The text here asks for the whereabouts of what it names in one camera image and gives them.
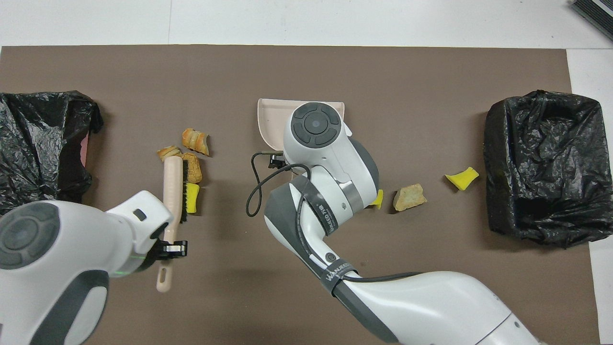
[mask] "brown paper surface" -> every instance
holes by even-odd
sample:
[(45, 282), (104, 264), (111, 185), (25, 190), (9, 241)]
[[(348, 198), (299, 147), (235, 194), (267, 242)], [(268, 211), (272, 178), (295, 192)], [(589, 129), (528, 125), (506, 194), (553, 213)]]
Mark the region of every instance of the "brown paper surface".
[[(345, 102), (346, 123), (377, 162), (385, 191), (381, 210), (362, 211), (327, 239), (361, 275), (466, 273), (543, 341), (597, 343), (588, 246), (541, 247), (487, 227), (485, 114), (536, 89), (571, 91), (564, 50), (3, 47), (0, 60), (0, 91), (78, 90), (100, 105), (105, 126), (89, 139), (86, 204), (106, 210), (139, 190), (161, 198), (156, 151), (180, 146), (187, 127), (210, 134), (199, 212), (178, 234), (189, 255), (175, 262), (172, 290), (156, 291), (156, 266), (112, 280), (88, 344), (381, 343), (275, 240), (261, 213), (245, 214), (255, 185), (249, 158), (268, 149), (258, 98)], [(257, 166), (271, 172), (265, 158)], [(459, 192), (444, 174), (468, 166), (481, 177)], [(269, 183), (264, 201), (288, 180)], [(415, 183), (428, 202), (393, 212), (395, 191)]]

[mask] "black cable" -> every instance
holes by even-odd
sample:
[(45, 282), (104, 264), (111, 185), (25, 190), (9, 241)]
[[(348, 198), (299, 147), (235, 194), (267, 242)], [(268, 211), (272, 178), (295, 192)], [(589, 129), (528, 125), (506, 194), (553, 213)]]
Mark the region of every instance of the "black cable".
[[(255, 217), (257, 215), (257, 213), (260, 211), (260, 208), (262, 207), (262, 186), (266, 182), (268, 182), (271, 178), (273, 178), (276, 175), (278, 175), (279, 173), (281, 173), (283, 171), (291, 170), (292, 168), (302, 168), (302, 169), (306, 170), (306, 178), (309, 179), (309, 180), (311, 179), (311, 169), (309, 169), (309, 167), (307, 167), (304, 164), (296, 163), (296, 164), (286, 165), (286, 166), (280, 168), (279, 170), (277, 170), (277, 171), (273, 172), (272, 174), (268, 175), (268, 177), (266, 177), (262, 182), (260, 182), (260, 177), (257, 175), (256, 166), (255, 166), (253, 160), (258, 155), (266, 155), (266, 154), (267, 153), (258, 152), (258, 153), (255, 153), (251, 157), (251, 167), (253, 168), (253, 173), (256, 175), (257, 186), (251, 191), (251, 194), (249, 194), (249, 197), (247, 198), (247, 204), (245, 205), (245, 212), (250, 217)], [(256, 211), (254, 213), (251, 213), (251, 212), (249, 212), (249, 204), (251, 203), (251, 199), (253, 198), (253, 195), (256, 192), (258, 192), (257, 209), (256, 209)]]
[[(311, 180), (311, 169), (304, 164), (295, 163), (295, 164), (283, 166), (279, 170), (268, 175), (268, 177), (266, 177), (263, 181), (260, 181), (260, 177), (257, 174), (256, 165), (254, 163), (254, 159), (259, 155), (271, 155), (271, 153), (256, 152), (253, 154), (253, 156), (251, 156), (251, 168), (253, 169), (253, 174), (256, 176), (257, 186), (253, 188), (253, 190), (251, 191), (251, 194), (249, 194), (249, 197), (247, 198), (247, 204), (245, 205), (245, 212), (250, 217), (255, 217), (257, 213), (260, 211), (260, 208), (262, 207), (262, 186), (266, 182), (268, 182), (270, 179), (275, 177), (276, 175), (280, 174), (283, 171), (291, 170), (292, 168), (302, 168), (306, 171), (306, 178), (308, 180)], [(255, 213), (250, 213), (249, 203), (251, 203), (251, 199), (253, 198), (253, 195), (256, 192), (258, 192), (257, 209)], [(314, 252), (311, 250), (311, 247), (308, 245), (307, 240), (304, 238), (302, 227), (300, 226), (300, 214), (302, 213), (302, 204), (304, 203), (304, 201), (305, 201), (304, 193), (301, 192), (300, 201), (298, 201), (298, 208), (297, 208), (297, 213), (296, 213), (296, 232), (297, 232), (298, 238), (300, 239), (300, 243), (304, 251), (307, 253), (307, 255), (314, 255)], [(350, 281), (350, 282), (384, 282), (384, 281), (393, 281), (396, 279), (401, 279), (401, 278), (406, 278), (406, 277), (412, 277), (418, 274), (421, 274), (421, 272), (397, 273), (397, 274), (391, 274), (389, 276), (381, 276), (381, 277), (373, 277), (373, 278), (363, 278), (363, 277), (357, 278), (357, 277), (344, 276), (342, 279)]]
[[(256, 176), (256, 181), (259, 184), (260, 183), (260, 176), (257, 174), (257, 169), (256, 169), (256, 164), (254, 163), (254, 159), (259, 156), (259, 155), (265, 155), (265, 153), (263, 152), (256, 152), (253, 154), (253, 156), (251, 156), (251, 169), (253, 169), (253, 174)], [(251, 196), (249, 196), (249, 199), (247, 199), (247, 207), (246, 207), (246, 212), (247, 215), (250, 217), (255, 217), (255, 215), (260, 212), (260, 207), (262, 207), (262, 188), (259, 188), (257, 193), (257, 209), (256, 212), (251, 215), (249, 213), (249, 203), (251, 202)]]
[(397, 274), (391, 274), (389, 276), (381, 276), (381, 277), (373, 277), (373, 278), (362, 278), (362, 277), (356, 278), (356, 277), (344, 276), (343, 279), (346, 281), (357, 282), (357, 283), (374, 283), (374, 282), (394, 281), (396, 279), (413, 277), (421, 273), (422, 272), (405, 272), (405, 273), (397, 273)]

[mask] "bread piece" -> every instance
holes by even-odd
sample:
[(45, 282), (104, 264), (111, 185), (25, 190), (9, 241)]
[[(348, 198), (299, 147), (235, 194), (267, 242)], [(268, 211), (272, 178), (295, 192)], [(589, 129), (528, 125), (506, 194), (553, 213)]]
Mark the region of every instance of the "bread piece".
[(188, 128), (183, 131), (182, 138), (183, 146), (210, 157), (207, 146), (208, 134)]
[(396, 193), (392, 204), (396, 211), (404, 211), (426, 202), (428, 200), (424, 198), (424, 189), (421, 187), (421, 184), (414, 184), (401, 188)]
[(197, 184), (202, 181), (202, 171), (200, 170), (200, 160), (191, 152), (183, 154), (183, 160), (188, 162), (188, 182)]
[(179, 148), (174, 145), (167, 146), (161, 150), (158, 150), (158, 157), (162, 161), (164, 161), (167, 157), (180, 156), (180, 155), (181, 155), (181, 150), (179, 150)]

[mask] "plastic bag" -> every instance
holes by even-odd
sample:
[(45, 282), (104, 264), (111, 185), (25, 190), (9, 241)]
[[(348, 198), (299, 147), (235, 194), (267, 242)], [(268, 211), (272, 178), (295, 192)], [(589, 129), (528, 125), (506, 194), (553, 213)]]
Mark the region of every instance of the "plastic bag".
[(37, 200), (80, 203), (91, 185), (81, 142), (101, 127), (97, 104), (78, 91), (0, 93), (0, 215)]
[(531, 92), (485, 121), (489, 227), (563, 248), (613, 233), (609, 151), (600, 104)]

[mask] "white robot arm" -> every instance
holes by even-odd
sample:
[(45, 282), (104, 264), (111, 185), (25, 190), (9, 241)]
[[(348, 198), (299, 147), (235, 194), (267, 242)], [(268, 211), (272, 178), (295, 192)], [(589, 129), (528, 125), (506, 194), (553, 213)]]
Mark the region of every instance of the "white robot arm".
[(158, 239), (172, 215), (142, 191), (102, 212), (36, 201), (0, 219), (0, 345), (81, 344), (104, 310), (109, 277), (186, 255)]
[(284, 156), (310, 171), (271, 192), (265, 222), (324, 288), (379, 339), (402, 344), (537, 345), (484, 284), (454, 272), (362, 278), (323, 241), (375, 198), (375, 162), (325, 103), (298, 107)]

